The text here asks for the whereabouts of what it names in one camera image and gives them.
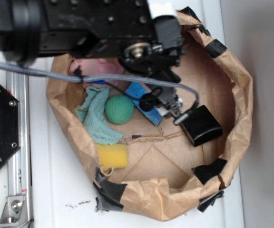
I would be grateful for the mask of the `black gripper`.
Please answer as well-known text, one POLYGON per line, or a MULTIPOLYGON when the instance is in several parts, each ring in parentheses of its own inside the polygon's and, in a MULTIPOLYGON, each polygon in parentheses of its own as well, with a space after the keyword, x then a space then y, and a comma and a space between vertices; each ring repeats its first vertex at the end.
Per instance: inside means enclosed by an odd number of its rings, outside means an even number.
POLYGON ((146 0, 42 0, 39 55, 118 58, 128 72, 178 83, 181 27, 173 5, 146 0))

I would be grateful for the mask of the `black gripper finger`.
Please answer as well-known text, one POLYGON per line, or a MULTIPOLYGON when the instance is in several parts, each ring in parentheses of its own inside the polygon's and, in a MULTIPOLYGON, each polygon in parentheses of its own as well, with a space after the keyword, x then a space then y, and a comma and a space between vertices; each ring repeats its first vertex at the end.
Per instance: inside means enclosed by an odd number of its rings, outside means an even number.
POLYGON ((155 106, 163 117, 178 118, 181 115, 182 102, 174 85, 174 83, 165 81, 148 84, 148 88, 151 90, 149 103, 155 106))

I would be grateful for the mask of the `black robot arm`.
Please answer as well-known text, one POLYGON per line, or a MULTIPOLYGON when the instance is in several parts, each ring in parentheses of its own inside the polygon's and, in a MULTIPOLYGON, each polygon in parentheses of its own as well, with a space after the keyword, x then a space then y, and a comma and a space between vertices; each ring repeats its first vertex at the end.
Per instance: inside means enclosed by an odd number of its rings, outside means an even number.
POLYGON ((183 37, 171 4, 146 0, 0 0, 0 51, 8 61, 69 53, 118 58, 125 70, 179 83, 183 37))

